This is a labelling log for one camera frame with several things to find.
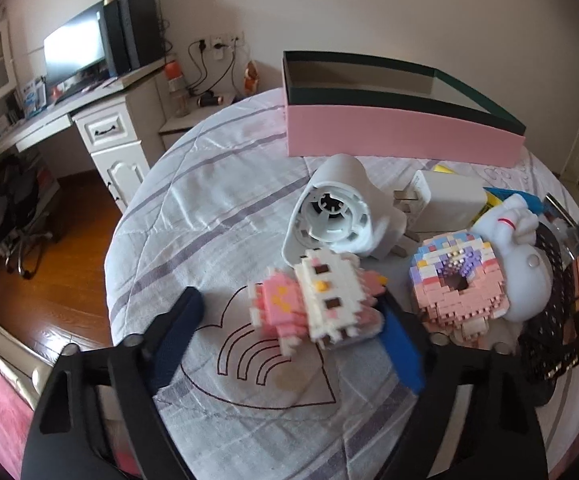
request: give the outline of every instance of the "monitor screen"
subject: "monitor screen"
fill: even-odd
[[[105,59],[99,24],[102,9],[102,2],[89,7],[45,38],[48,86]]]

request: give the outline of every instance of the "black speaker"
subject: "black speaker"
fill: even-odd
[[[121,20],[121,9],[117,0],[103,6],[101,36],[105,49],[105,62],[110,76],[129,72],[132,67],[127,49]]]
[[[165,55],[155,0],[116,0],[130,67],[136,70]]]

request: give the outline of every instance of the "pink block figure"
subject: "pink block figure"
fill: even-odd
[[[270,269],[263,283],[249,283],[252,325],[279,338],[281,354],[294,354],[300,338],[307,335],[307,315],[298,282],[278,269]]]
[[[248,285],[252,325],[278,337],[285,356],[308,334],[322,348],[377,335],[383,317],[372,307],[387,280],[361,269],[354,254],[323,248],[306,256],[294,267],[295,279],[270,269],[263,283]]]

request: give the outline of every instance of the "pink gift box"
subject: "pink gift box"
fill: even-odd
[[[289,156],[400,156],[510,168],[525,126],[451,75],[375,56],[288,51]]]

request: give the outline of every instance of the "desk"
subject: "desk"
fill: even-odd
[[[0,137],[0,155],[26,150],[76,124],[102,179],[121,209],[165,153],[158,131],[169,110],[163,60],[76,94]]]
[[[73,124],[71,115],[76,111],[95,104],[108,96],[125,91],[129,86],[160,69],[163,65],[163,60],[159,59],[119,77],[107,86],[99,86],[90,92],[75,94],[55,106],[49,106],[40,114],[22,121],[18,126],[4,133],[0,138],[0,155],[13,146],[22,152],[69,128]]]

